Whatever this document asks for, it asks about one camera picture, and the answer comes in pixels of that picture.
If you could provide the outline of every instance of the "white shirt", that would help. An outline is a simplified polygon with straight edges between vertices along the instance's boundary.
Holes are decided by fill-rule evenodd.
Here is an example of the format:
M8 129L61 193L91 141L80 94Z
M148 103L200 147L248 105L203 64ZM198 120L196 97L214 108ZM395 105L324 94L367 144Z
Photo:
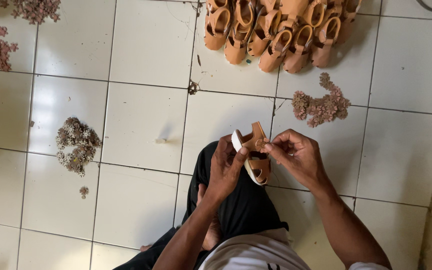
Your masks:
M221 243L199 270L310 270L290 246L286 229L265 230ZM355 263L349 270L388 270L374 263Z

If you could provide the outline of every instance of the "person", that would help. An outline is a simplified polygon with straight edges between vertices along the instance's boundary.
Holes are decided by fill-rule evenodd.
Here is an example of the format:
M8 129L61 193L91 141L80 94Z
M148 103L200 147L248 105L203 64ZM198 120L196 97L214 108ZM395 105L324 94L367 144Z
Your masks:
M312 193L329 243L346 269L391 269L375 238L336 193L315 140L289 129L265 149ZM182 226L142 246L114 270L309 270L291 249L290 228L264 187L242 168L247 157L245 147L236 153L231 135L207 145L196 162Z

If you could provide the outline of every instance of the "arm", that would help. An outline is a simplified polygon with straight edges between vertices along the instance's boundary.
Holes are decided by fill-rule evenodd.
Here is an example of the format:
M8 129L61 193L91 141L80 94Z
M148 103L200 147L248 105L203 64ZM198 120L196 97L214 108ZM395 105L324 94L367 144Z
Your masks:
M193 269L209 224L219 205L236 187L241 167L247 158L248 149L243 147L235 152L231 135L219 140L211 158L211 176L204 197L166 245L153 270Z
M346 269L356 262L391 269L381 246L336 193L315 140L289 129L278 134L265 149L314 195L329 243Z

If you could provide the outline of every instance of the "fingernail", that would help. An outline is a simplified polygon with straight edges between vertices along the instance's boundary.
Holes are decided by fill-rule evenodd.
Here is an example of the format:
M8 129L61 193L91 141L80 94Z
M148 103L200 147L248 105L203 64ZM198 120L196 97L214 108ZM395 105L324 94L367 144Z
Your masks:
M267 151L271 151L271 150L273 150L273 144L272 144L272 143L267 143L267 144L264 146L264 149L266 149Z

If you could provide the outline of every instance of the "tile floor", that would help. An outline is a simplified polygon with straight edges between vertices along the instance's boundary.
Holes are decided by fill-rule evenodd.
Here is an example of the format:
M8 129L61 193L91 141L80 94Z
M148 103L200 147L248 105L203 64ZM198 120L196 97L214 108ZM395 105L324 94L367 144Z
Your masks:
M251 57L232 66L207 50L196 2L63 0L61 20L39 27L10 12L0 9L4 40L20 49L13 71L0 71L0 270L110 270L129 260L181 224L201 148L255 121L271 137L292 128L318 140L338 193L393 268L417 268L432 188L432 13L416 1L363 1L329 67L299 74L263 73ZM354 106L345 120L309 128L291 98L326 94L321 72ZM71 116L104 140L83 178L55 157ZM273 168L267 192L293 248L312 269L344 269L311 194Z

